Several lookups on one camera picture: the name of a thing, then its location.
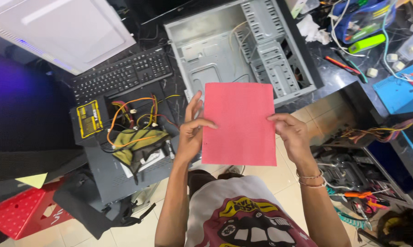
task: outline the orange wire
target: orange wire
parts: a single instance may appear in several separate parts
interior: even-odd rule
[[[132,100],[132,101],[127,102],[127,103],[124,104],[120,109],[118,109],[118,110],[116,111],[115,116],[114,116],[114,119],[112,120],[111,128],[110,128],[109,131],[107,132],[107,136],[106,136],[106,137],[107,137],[107,141],[108,141],[109,143],[111,143],[113,146],[115,146],[115,147],[126,147],[127,145],[129,145],[129,144],[131,144],[131,143],[134,143],[134,142],[138,142],[138,141],[146,140],[146,139],[149,139],[149,138],[157,137],[157,135],[154,135],[154,136],[149,136],[149,137],[145,137],[145,138],[140,138],[140,139],[138,139],[138,140],[131,141],[131,142],[129,142],[129,143],[127,143],[127,144],[124,144],[124,145],[116,145],[116,144],[114,144],[113,142],[111,142],[111,139],[109,138],[109,135],[111,134],[111,131],[112,131],[112,129],[114,128],[114,125],[115,125],[116,116],[118,115],[118,113],[120,112],[120,110],[121,110],[122,108],[124,108],[124,107],[125,107],[127,104],[129,104],[129,103],[132,103],[132,102],[135,102],[135,101],[138,101],[138,100],[143,100],[143,99],[155,100],[154,98],[139,98],[139,99],[135,99],[135,100]]]

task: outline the bracelet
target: bracelet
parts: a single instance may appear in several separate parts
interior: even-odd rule
[[[318,177],[321,177],[322,175],[324,175],[324,172],[321,170],[321,169],[319,169],[319,175],[318,176],[312,176],[312,177],[301,177],[299,174],[298,174],[298,169],[297,169],[297,177],[299,177],[299,178],[304,178],[304,179],[313,179],[313,178],[318,178]]]
[[[302,185],[305,185],[305,186],[309,187],[309,188],[322,188],[322,187],[327,186],[327,181],[325,181],[325,179],[324,179],[324,182],[321,185],[306,185],[305,183],[303,183],[299,180],[298,180],[298,182]]]

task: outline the graphic t-shirt print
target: graphic t-shirt print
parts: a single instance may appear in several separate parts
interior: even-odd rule
[[[196,247],[317,247],[277,205],[245,196],[227,198],[204,222]]]

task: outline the black keyboard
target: black keyboard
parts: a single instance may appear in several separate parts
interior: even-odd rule
[[[72,84],[76,102],[82,105],[101,95],[115,98],[172,74],[164,47],[158,46],[75,77]]]

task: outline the red screwdriver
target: red screwdriver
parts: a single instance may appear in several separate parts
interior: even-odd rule
[[[339,61],[336,61],[335,59],[332,59],[329,56],[326,56],[325,59],[329,60],[330,62],[332,62],[333,64],[335,64],[335,65],[337,65],[341,68],[352,70],[354,73],[360,75],[360,72],[358,70],[355,70],[355,69],[353,69],[353,68],[351,68],[351,67],[349,67],[349,66],[347,66],[347,65],[345,65],[345,64],[343,64]]]

